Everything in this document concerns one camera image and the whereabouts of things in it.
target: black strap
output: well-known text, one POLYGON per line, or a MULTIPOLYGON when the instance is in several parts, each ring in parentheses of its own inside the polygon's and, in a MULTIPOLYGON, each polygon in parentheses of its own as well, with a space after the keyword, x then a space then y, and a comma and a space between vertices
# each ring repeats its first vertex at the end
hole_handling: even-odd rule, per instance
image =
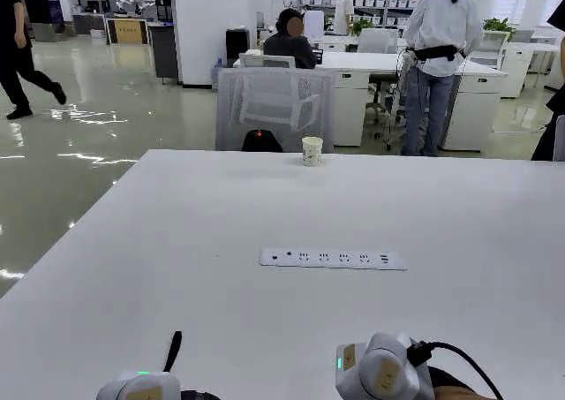
POLYGON ((162 370, 163 372, 170 372, 170 369, 175 364, 175 360, 177 359, 177 354, 180 350, 180 344, 182 341, 183 333, 181 331, 176 331, 172 341, 170 342, 169 356, 167 357, 165 368, 162 370))
POLYGON ((459 52, 455 45, 443 45, 440 47, 431 47, 430 49, 415 49, 414 54, 418 60, 428 60, 430 58, 447 57, 450 62, 456 59, 459 52))

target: black pants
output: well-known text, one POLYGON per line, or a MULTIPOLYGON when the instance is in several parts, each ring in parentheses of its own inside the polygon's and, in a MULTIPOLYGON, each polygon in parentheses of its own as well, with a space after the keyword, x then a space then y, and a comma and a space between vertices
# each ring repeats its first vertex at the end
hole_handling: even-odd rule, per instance
POLYGON ((29 107, 29 100, 19 83, 19 76, 45 91, 52 92, 54 82, 47 75, 36 71, 32 49, 0 50, 0 84, 16 107, 29 107))
POLYGON ((554 113, 551 122, 547 125, 546 130, 539 139, 536 151, 533 152, 531 159, 534 162, 547 161, 552 162, 554 159, 555 148, 555 130, 557 128, 557 117, 565 113, 554 113))

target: green plant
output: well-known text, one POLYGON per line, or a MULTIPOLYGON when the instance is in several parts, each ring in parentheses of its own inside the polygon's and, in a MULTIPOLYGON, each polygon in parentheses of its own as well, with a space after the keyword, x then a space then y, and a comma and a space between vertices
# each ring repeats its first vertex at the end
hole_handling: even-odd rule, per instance
POLYGON ((373 23, 371 23, 371 20, 361 19, 353 22, 353 28, 351 29, 351 32, 356 36, 360 36, 361 31, 366 27, 373 27, 373 23))
POLYGON ((510 37, 514 31, 516 31, 512 26, 508 24, 509 19, 505 18, 504 20, 498 20, 496 18, 485 20, 485 24, 483 28, 486 31, 500 31, 500 32, 510 32, 510 37))

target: woman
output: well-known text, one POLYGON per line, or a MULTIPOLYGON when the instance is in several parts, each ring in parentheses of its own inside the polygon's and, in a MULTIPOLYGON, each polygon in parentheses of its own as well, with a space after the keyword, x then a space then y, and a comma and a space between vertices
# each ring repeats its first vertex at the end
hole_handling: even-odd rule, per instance
MULTIPOLYGON (((565 31, 565 0, 561 2, 554 14, 547 21, 551 26, 561 31, 565 31)), ((565 38, 561 41, 561 73, 565 79, 565 38)), ((557 129, 557 118, 565 115, 565 86, 563 86, 547 104, 547 107, 554 113, 546 130, 539 139, 531 159, 537 161, 551 162, 554 159, 555 130, 557 129)))
POLYGON ((277 33, 265 41, 263 50, 268 56, 294 57, 299 69, 316 67, 316 56, 308 40, 302 36, 302 15, 293 9, 281 11, 276 22, 277 33))
POLYGON ((429 118, 422 155, 437 156, 457 69, 481 42, 477 0, 419 0, 404 36, 418 59, 408 76, 406 142, 402 155, 418 155, 420 122, 429 118))
POLYGON ((349 35, 350 20, 355 13, 353 0, 337 0, 335 5, 334 32, 338 35, 349 35))

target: desk drawer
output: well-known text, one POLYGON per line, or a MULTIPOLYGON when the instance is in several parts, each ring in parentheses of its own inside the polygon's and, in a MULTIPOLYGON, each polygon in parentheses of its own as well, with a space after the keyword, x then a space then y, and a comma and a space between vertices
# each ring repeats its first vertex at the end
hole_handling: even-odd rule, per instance
POLYGON ((334 72, 336 88, 369 88, 369 73, 334 72))
POLYGON ((533 50, 528 49, 507 49, 505 60, 519 61, 519 62, 530 62, 533 57, 533 50))
POLYGON ((461 78, 460 93, 499 93, 502 90, 504 78, 500 76, 471 76, 461 78))

